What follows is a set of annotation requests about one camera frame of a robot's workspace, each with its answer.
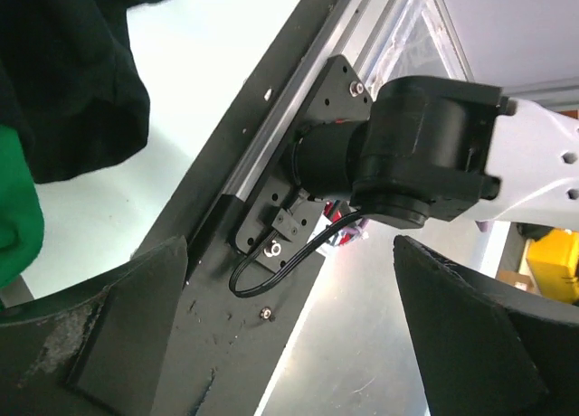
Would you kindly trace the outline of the black polo shirt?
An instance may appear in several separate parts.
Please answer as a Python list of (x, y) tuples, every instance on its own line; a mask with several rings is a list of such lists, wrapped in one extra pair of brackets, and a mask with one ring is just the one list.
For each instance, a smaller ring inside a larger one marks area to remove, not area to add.
[(150, 99), (128, 10), (166, 0), (1, 0), (1, 122), (47, 184), (118, 165), (147, 145)]

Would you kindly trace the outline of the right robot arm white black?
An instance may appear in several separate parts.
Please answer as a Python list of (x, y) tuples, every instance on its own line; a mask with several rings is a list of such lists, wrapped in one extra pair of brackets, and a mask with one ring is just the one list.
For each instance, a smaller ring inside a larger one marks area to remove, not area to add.
[(304, 127), (293, 182), (401, 230), (429, 219), (578, 227), (578, 122), (499, 87), (390, 80), (364, 120)]

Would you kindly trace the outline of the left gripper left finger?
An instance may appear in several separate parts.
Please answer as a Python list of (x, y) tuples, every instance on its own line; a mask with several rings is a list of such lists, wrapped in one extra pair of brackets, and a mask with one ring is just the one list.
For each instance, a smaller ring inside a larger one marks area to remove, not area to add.
[(1, 413), (148, 415), (184, 285), (186, 243), (1, 313)]

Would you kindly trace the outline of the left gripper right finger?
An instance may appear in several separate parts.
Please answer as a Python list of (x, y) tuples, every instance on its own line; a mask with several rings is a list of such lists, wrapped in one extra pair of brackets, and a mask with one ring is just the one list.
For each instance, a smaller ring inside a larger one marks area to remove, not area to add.
[(432, 415), (578, 413), (578, 309), (403, 235), (394, 271)]

